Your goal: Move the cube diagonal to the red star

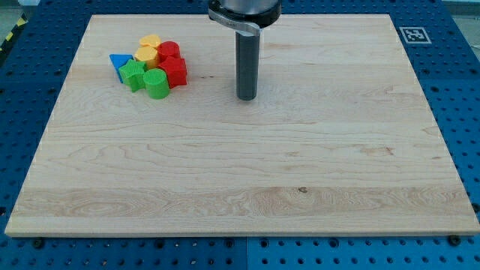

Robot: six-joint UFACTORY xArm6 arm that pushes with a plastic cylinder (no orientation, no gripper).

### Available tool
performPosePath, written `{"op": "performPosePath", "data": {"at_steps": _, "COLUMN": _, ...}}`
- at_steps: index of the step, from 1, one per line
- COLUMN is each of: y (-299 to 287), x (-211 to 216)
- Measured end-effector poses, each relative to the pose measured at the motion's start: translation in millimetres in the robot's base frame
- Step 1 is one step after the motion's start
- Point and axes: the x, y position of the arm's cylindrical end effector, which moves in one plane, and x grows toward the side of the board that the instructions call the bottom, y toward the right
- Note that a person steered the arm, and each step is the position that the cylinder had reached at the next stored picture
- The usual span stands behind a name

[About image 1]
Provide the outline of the black silver robot tool flange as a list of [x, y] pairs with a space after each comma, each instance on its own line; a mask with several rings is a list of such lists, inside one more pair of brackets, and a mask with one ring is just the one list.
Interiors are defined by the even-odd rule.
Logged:
[[281, 0], [209, 0], [208, 17], [247, 36], [260, 36], [282, 11]]

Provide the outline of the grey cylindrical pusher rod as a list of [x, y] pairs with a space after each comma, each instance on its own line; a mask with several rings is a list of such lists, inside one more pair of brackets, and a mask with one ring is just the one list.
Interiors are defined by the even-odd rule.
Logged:
[[257, 96], [260, 37], [235, 33], [236, 94], [243, 101]]

